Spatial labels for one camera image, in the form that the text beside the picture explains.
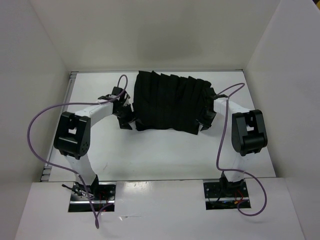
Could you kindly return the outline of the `black pleated skirt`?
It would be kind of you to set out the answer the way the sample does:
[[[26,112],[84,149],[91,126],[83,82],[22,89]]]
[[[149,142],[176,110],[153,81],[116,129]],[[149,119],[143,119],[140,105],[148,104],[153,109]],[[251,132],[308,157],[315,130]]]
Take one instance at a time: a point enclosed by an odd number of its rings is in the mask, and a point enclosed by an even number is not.
[[[136,129],[174,129],[193,134],[201,93],[209,89],[213,89],[209,81],[191,76],[139,71],[133,96]]]

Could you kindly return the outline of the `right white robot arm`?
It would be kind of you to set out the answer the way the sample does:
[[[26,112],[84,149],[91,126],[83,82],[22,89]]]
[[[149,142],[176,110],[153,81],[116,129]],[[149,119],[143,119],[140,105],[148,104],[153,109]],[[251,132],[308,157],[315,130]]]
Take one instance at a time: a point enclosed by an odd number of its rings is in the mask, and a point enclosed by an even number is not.
[[[250,160],[267,146],[268,137],[263,113],[258,109],[242,107],[230,101],[227,95],[216,94],[212,88],[201,93],[196,109],[193,134],[209,129],[217,114],[224,116],[222,138],[225,137],[228,126],[231,128],[231,145],[235,151],[235,160],[231,167],[220,169],[219,186],[205,190],[207,199],[230,197],[244,186]]]

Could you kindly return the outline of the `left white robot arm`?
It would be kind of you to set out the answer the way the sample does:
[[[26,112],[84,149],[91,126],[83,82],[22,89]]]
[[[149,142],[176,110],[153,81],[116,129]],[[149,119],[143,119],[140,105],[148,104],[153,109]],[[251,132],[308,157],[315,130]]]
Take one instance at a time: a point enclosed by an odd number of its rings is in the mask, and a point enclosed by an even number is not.
[[[88,200],[96,199],[100,193],[99,178],[88,157],[91,128],[106,117],[116,116],[120,129],[132,130],[135,115],[129,99],[124,89],[115,86],[111,94],[99,97],[94,104],[76,112],[65,111],[60,116],[53,146],[76,171],[75,183]]]

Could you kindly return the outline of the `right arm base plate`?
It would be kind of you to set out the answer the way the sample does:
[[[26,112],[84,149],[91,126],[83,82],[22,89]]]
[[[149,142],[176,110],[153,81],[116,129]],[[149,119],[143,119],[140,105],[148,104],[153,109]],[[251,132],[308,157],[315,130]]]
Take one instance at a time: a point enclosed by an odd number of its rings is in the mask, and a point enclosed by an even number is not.
[[[240,209],[251,208],[245,182],[235,188],[223,189],[218,181],[204,181],[203,190],[206,210],[232,210],[237,209],[237,204]]]

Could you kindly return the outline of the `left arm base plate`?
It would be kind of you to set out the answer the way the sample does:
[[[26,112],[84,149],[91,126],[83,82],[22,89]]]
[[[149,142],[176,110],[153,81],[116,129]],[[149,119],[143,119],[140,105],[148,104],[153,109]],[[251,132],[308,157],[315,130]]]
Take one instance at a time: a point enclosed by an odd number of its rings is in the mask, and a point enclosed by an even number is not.
[[[84,189],[80,189],[76,183],[72,187],[66,188],[71,190],[69,200],[69,213],[84,213],[91,212],[88,196]],[[93,208],[96,212],[113,212],[115,210],[116,200],[116,183],[115,182],[100,182],[98,193],[93,195],[89,194],[92,201]]]

